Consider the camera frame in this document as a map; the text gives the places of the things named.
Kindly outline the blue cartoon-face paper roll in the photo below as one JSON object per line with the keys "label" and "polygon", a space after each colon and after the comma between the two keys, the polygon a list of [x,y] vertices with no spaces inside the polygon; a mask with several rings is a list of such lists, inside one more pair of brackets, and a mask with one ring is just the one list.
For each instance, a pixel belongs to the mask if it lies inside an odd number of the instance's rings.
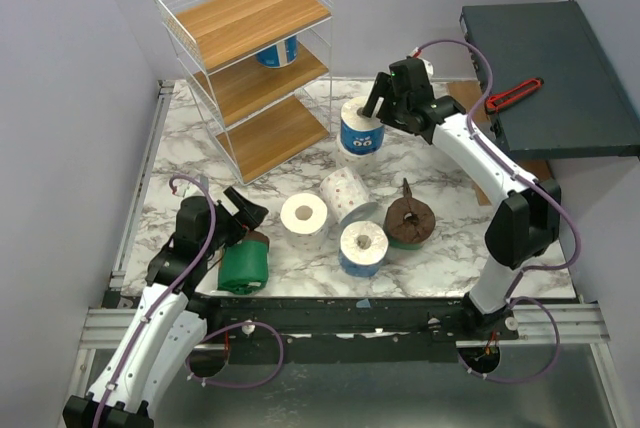
{"label": "blue cartoon-face paper roll", "polygon": [[384,126],[377,118],[362,114],[367,98],[359,96],[343,104],[340,111],[340,142],[354,155],[377,152],[384,141]]}

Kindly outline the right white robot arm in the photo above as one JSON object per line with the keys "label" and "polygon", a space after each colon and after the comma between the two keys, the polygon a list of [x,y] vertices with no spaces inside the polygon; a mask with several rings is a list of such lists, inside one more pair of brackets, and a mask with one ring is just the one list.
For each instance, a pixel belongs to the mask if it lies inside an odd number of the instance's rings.
{"label": "right white robot arm", "polygon": [[525,263],[558,238],[558,183],[539,182],[496,149],[453,97],[436,97],[419,58],[405,58],[378,73],[363,114],[438,148],[491,202],[494,215],[484,235],[489,256],[478,281],[463,297],[459,318],[467,337],[485,338],[503,317]]}

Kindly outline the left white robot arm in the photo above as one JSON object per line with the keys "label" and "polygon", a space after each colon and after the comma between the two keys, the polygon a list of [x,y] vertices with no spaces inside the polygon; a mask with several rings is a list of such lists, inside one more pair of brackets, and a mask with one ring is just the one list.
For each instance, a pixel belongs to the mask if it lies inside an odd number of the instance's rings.
{"label": "left white robot arm", "polygon": [[234,188],[230,213],[208,193],[184,198],[169,241],[149,264],[134,316],[106,367],[87,392],[72,395],[67,427],[151,427],[166,390],[195,346],[214,341],[220,316],[194,301],[208,260],[258,228],[269,211]]}

